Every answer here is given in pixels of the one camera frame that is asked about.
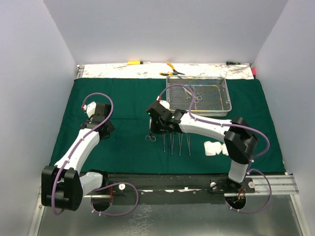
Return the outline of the steel mesh instrument tray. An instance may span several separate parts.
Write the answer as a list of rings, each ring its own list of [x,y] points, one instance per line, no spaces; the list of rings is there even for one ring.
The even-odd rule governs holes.
[[[204,117],[224,117],[232,110],[232,104],[223,77],[168,76],[166,85],[176,84],[166,92],[169,109],[188,110],[192,93],[195,100],[191,112]]]

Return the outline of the aluminium extrusion rail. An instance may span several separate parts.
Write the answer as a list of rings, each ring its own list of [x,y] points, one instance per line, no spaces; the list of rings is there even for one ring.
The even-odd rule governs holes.
[[[107,185],[105,183],[105,176],[107,172],[101,172],[103,174],[103,184],[100,188],[97,188],[94,191],[100,190],[112,190],[113,187],[117,186],[119,189],[123,190],[125,188],[125,184],[123,182],[113,183]],[[297,186],[295,183],[295,179],[292,175],[271,175],[271,176],[258,176],[256,173],[247,176],[253,179],[253,185],[255,192],[251,194],[246,194],[244,190],[242,190],[238,196],[235,197],[226,197],[225,201],[231,198],[233,201],[236,201],[238,197],[244,199],[247,196],[254,195],[291,195],[297,193]]]

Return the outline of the yellow handled screwdriver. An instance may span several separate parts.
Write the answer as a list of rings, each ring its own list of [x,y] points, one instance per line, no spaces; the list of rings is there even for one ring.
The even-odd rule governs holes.
[[[149,61],[135,60],[135,61],[129,61],[127,64],[128,65],[141,65],[141,64],[150,64],[150,62]]]

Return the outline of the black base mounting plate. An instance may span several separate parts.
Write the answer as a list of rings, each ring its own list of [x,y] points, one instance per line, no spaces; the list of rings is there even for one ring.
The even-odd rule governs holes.
[[[97,202],[111,200],[115,205],[224,204],[226,197],[235,197],[244,190],[255,192],[253,179],[232,183],[226,174],[129,174],[107,173],[107,185],[123,182],[125,188],[94,191],[86,195]]]

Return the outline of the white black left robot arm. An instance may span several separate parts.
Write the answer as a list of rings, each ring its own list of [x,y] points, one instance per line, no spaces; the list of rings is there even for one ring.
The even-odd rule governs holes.
[[[82,199],[91,191],[103,194],[109,182],[99,171],[80,175],[82,167],[96,145],[110,137],[115,127],[109,120],[113,107],[92,102],[83,107],[88,115],[77,138],[66,154],[53,166],[46,166],[41,173],[41,203],[54,209],[76,211]]]

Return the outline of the yellow black needle-nose pliers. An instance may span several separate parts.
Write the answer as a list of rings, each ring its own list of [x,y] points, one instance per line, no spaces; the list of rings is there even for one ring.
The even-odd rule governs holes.
[[[184,73],[178,72],[178,71],[175,69],[175,67],[174,67],[170,62],[167,62],[166,64],[172,69],[172,72],[160,72],[159,74],[160,74],[161,76],[185,75]]]

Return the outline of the steel tweezers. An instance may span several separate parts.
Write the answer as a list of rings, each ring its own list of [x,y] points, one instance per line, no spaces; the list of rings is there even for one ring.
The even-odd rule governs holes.
[[[182,140],[183,140],[183,134],[178,134],[178,140],[179,140],[179,156],[181,156],[181,150],[182,150]]]
[[[162,135],[163,152],[166,153],[166,134]]]
[[[171,149],[171,155],[173,155],[173,149],[174,149],[174,134],[170,134],[170,149]]]
[[[187,139],[188,153],[189,153],[189,156],[191,156],[190,136],[189,136],[189,134],[186,134],[186,139]]]

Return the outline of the black green screwdriver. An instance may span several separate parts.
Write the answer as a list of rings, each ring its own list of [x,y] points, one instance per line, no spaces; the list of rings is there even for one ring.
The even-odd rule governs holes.
[[[226,65],[241,65],[240,62],[227,61]]]

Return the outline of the steel surgical scissors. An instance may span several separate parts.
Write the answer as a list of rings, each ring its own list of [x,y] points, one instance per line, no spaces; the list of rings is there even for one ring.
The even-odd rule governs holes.
[[[194,103],[199,103],[202,100],[203,93],[196,92],[193,87],[188,87],[186,85],[184,85],[183,87],[187,88],[192,93]]]

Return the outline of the white gauze pad bottom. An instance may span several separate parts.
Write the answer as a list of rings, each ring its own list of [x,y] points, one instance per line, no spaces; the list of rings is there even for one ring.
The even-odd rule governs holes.
[[[204,143],[204,149],[205,149],[205,155],[206,156],[215,156],[217,154],[214,143],[212,143],[210,141],[206,141]]]

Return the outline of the white gauze pad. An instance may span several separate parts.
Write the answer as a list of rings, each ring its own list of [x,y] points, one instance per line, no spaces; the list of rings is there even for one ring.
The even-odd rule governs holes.
[[[222,144],[222,154],[229,156],[226,144]]]
[[[222,152],[223,147],[220,142],[214,142],[213,147],[216,155],[219,155]]]
[[[205,149],[205,155],[206,156],[215,156],[217,154],[214,143],[212,143],[210,141],[206,141],[204,143],[204,149]]]

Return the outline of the white gauze pad top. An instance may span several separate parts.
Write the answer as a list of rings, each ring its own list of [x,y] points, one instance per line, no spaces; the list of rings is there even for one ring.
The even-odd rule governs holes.
[[[222,144],[222,154],[229,156],[226,144]]]

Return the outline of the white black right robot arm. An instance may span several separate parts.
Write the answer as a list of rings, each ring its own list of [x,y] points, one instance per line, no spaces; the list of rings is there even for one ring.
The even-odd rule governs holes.
[[[244,179],[257,146],[258,137],[242,118],[218,120],[190,114],[176,109],[170,111],[163,101],[153,102],[146,113],[150,116],[150,134],[197,134],[223,142],[231,158],[226,187],[238,192],[244,186]]]

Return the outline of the dark green surgical cloth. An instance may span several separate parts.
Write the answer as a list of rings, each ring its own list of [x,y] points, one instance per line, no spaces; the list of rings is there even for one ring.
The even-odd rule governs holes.
[[[265,134],[259,138],[252,167],[263,173],[285,171],[283,157],[274,123],[259,80],[228,80],[227,87],[232,110],[227,119],[242,117],[250,127]],[[110,138],[102,140],[90,153],[82,171],[101,170],[111,173],[145,174],[223,174],[230,169],[231,160],[226,155],[206,156],[204,143],[207,137],[190,135],[191,156],[186,136],[174,142],[171,155],[170,141],[163,152],[162,137],[155,142],[146,141],[149,133],[148,106],[165,88],[163,79],[87,79],[74,82],[63,116],[60,131],[50,160],[59,161],[74,143],[81,124],[87,119],[81,106],[89,102],[113,102],[110,118],[115,130]]]

